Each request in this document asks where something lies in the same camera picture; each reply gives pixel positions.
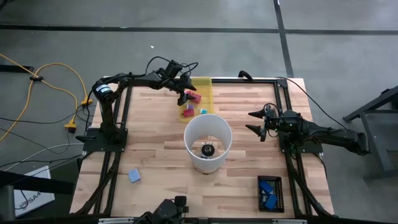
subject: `blue item in box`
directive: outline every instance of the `blue item in box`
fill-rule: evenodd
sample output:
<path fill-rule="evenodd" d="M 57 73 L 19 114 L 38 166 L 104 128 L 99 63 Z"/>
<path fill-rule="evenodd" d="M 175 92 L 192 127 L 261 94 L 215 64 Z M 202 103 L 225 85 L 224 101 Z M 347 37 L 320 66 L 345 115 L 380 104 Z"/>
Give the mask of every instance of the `blue item in box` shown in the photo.
<path fill-rule="evenodd" d="M 271 194 L 271 192 L 274 190 L 265 180 L 260 181 L 259 185 L 261 190 L 265 191 L 266 194 Z"/>
<path fill-rule="evenodd" d="M 275 195 L 270 195 L 264 206 L 268 209 L 274 209 L 276 201 L 278 201 L 278 198 Z"/>

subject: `yellow cable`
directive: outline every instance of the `yellow cable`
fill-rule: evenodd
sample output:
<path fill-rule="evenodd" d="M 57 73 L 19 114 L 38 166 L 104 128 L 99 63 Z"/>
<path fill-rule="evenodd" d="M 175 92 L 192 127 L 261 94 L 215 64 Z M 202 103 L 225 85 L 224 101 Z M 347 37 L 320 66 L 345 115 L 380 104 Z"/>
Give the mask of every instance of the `yellow cable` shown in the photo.
<path fill-rule="evenodd" d="M 6 56 L 3 55 L 3 54 L 0 54 L 0 57 L 3 57 L 3 58 L 5 58 L 5 59 L 7 59 L 8 61 L 10 61 L 10 62 L 12 62 L 13 64 L 17 65 L 18 67 L 22 68 L 23 70 L 25 70 L 26 72 L 30 73 L 30 74 L 33 75 L 34 77 L 38 77 L 39 72 L 40 72 L 43 68 L 48 67 L 48 66 L 51 66 L 51 65 L 61 65 L 61 66 L 64 66 L 64 67 L 68 68 L 68 69 L 71 70 L 74 74 L 76 74 L 76 76 L 79 78 L 80 83 L 81 83 L 81 85 L 83 86 L 83 91 L 84 91 L 84 94 L 85 94 L 85 99 L 83 100 L 83 102 L 87 102 L 87 97 L 88 97 L 88 96 L 87 96 L 86 86 L 85 86 L 83 80 L 81 79 L 81 76 L 80 76 L 74 69 L 72 69 L 71 67 L 69 67 L 68 65 L 65 65 L 65 64 L 63 64 L 63 63 L 50 63 L 50 64 L 47 64 L 47 65 L 41 66 L 35 73 L 33 73 L 33 72 L 31 72 L 30 70 L 26 69 L 26 68 L 23 67 L 22 65 L 20 65 L 20 64 L 18 64 L 17 62 L 11 60 L 10 58 L 6 57 Z M 75 96 L 73 93 L 71 93 L 71 92 L 68 91 L 68 90 L 64 90 L 63 88 L 55 87 L 55 86 L 53 86 L 53 85 L 47 83 L 47 82 L 44 81 L 44 80 L 42 80 L 42 82 L 45 83 L 45 84 L 46 84 L 47 86 L 49 86 L 50 88 L 53 88 L 54 90 L 60 90 L 60 91 L 63 91 L 63 92 L 65 92 L 65 93 L 68 93 L 69 95 L 71 95 L 71 96 L 75 99 L 75 110 L 77 110 L 77 108 L 78 108 L 77 98 L 76 98 L 76 96 Z M 11 130 L 14 128 L 14 126 L 16 125 L 16 123 L 19 121 L 19 119 L 20 119 L 20 118 L 22 117 L 22 115 L 25 113 L 25 110 L 26 110 L 26 108 L 27 108 L 27 106 L 28 106 L 28 104 L 29 104 L 29 101 L 30 101 L 30 93 L 31 93 L 31 91 L 32 91 L 32 86 L 33 86 L 33 81 L 31 81 L 31 82 L 30 82 L 30 85 L 29 85 L 28 97 L 27 97 L 27 100 L 26 100 L 26 104 L 25 104 L 24 109 L 22 110 L 22 112 L 20 113 L 20 115 L 18 116 L 18 118 L 16 119 L 16 121 L 12 124 L 12 126 L 11 126 L 11 127 L 7 130 L 7 132 L 0 138 L 0 142 L 8 135 L 9 131 L 11 131 Z M 73 117 L 72 117 L 72 119 L 69 121 L 68 124 L 65 125 L 65 127 L 66 127 L 66 128 L 67 128 L 67 127 L 74 127 L 74 128 L 76 128 L 75 119 L 76 119 L 76 115 L 74 114 Z"/>
<path fill-rule="evenodd" d="M 79 80 L 80 80 L 81 85 L 83 86 L 83 90 L 84 90 L 84 92 L 85 92 L 85 97 L 87 97 L 86 86 L 85 86 L 85 83 L 83 82 L 83 80 L 81 79 L 81 76 L 79 75 L 79 73 L 77 73 L 73 68 L 69 67 L 68 65 L 65 65 L 64 63 L 55 62 L 55 63 L 50 63 L 50 64 L 47 64 L 47 65 L 43 65 L 43 66 L 41 66 L 41 67 L 36 71 L 35 74 L 37 75 L 37 74 L 41 71 L 41 69 L 43 69 L 43 68 L 45 68 L 45 67 L 48 67 L 48 66 L 51 66 L 51 65 L 61 65 L 61 66 L 64 66 L 64 67 L 68 68 L 69 70 L 71 70 L 74 74 L 76 74 L 77 77 L 78 77 Z"/>
<path fill-rule="evenodd" d="M 26 69 L 26 68 L 23 67 L 22 65 L 20 65 L 20 64 L 18 64 L 17 62 L 15 62 L 15 61 L 13 61 L 13 60 L 7 58 L 7 57 L 6 57 L 5 55 L 3 55 L 3 54 L 0 54 L 0 56 L 4 57 L 4 58 L 7 59 L 8 61 L 10 61 L 10 62 L 12 62 L 13 64 L 17 65 L 18 67 L 21 67 L 23 70 L 29 72 L 31 75 L 33 75 L 33 76 L 35 77 L 35 74 L 34 74 L 33 72 L 29 71 L 28 69 Z"/>
<path fill-rule="evenodd" d="M 33 81 L 30 81 L 29 90 L 28 90 L 28 92 L 27 92 L 27 99 L 26 99 L 25 107 L 24 107 L 24 109 L 22 110 L 22 112 L 19 114 L 18 118 L 16 119 L 17 121 L 15 121 L 15 122 L 11 125 L 11 127 L 7 130 L 7 132 L 1 137 L 0 142 L 8 135 L 9 131 L 11 131 L 11 130 L 14 128 L 14 126 L 17 124 L 18 120 L 19 120 L 19 119 L 22 117 L 22 115 L 25 113 L 25 110 L 26 110 L 26 108 L 27 108 L 27 105 L 29 104 L 29 101 L 30 101 L 30 93 L 31 93 L 31 91 L 32 91 L 32 86 L 33 86 Z"/>
<path fill-rule="evenodd" d="M 75 95 L 73 93 L 69 92 L 68 90 L 64 90 L 63 88 L 59 88 L 59 87 L 55 87 L 53 85 L 50 85 L 48 82 L 46 82 L 44 80 L 42 80 L 42 83 L 48 85 L 50 88 L 53 88 L 54 90 L 64 91 L 65 93 L 68 93 L 69 95 L 71 95 L 75 99 L 75 111 L 77 110 L 77 98 L 75 97 Z M 75 118 L 76 118 L 76 114 L 74 114 L 73 117 L 72 117 L 73 123 L 75 122 Z"/>

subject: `cable clip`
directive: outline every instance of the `cable clip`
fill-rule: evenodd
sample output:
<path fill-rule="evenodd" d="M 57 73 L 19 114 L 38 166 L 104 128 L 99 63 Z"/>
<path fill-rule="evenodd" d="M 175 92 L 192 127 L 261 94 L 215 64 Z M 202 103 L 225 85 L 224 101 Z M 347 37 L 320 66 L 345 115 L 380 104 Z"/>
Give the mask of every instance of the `cable clip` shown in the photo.
<path fill-rule="evenodd" d="M 43 77 L 29 77 L 30 80 L 33 82 L 41 82 L 44 78 Z"/>

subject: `black box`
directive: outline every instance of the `black box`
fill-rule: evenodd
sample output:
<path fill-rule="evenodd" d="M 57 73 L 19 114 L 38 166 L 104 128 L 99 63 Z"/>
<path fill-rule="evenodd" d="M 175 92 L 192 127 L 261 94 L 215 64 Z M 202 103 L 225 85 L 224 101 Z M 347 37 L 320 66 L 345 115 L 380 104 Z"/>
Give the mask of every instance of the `black box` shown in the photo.
<path fill-rule="evenodd" d="M 274 188 L 274 195 L 277 197 L 277 202 L 274 209 L 268 209 L 264 206 L 263 197 L 266 199 L 268 196 L 263 194 L 260 189 L 260 181 L 265 180 L 269 185 Z M 282 178 L 273 176 L 257 176 L 257 188 L 259 192 L 259 210 L 262 212 L 278 212 L 284 213 L 284 198 L 282 193 Z"/>

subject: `gray cable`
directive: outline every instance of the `gray cable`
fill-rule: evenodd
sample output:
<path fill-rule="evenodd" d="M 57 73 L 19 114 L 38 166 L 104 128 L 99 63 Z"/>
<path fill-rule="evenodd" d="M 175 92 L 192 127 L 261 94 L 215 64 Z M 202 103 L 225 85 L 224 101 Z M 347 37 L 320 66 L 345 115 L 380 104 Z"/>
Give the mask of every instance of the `gray cable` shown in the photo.
<path fill-rule="evenodd" d="M 26 160 L 28 160 L 28 159 L 30 159 L 30 158 L 36 156 L 36 155 L 39 155 L 40 153 L 42 153 L 42 152 L 44 152 L 44 151 L 47 151 L 47 150 L 49 150 L 49 149 L 55 149 L 55 148 L 62 147 L 62 146 L 82 146 L 82 145 L 84 145 L 84 143 L 61 144 L 61 145 L 58 145 L 58 146 L 48 147 L 48 148 L 43 149 L 43 150 L 41 150 L 41 151 L 39 151 L 39 152 L 36 152 L 35 154 L 33 154 L 33 155 L 29 156 L 29 157 L 26 157 L 25 159 L 21 160 L 21 162 L 22 162 L 22 161 L 26 161 Z M 18 165 L 18 164 L 20 164 L 20 162 L 18 162 L 18 163 L 16 163 L 16 164 L 12 165 L 12 166 L 10 166 L 10 167 L 8 167 L 5 171 L 8 171 L 9 169 L 15 167 L 15 166 Z"/>

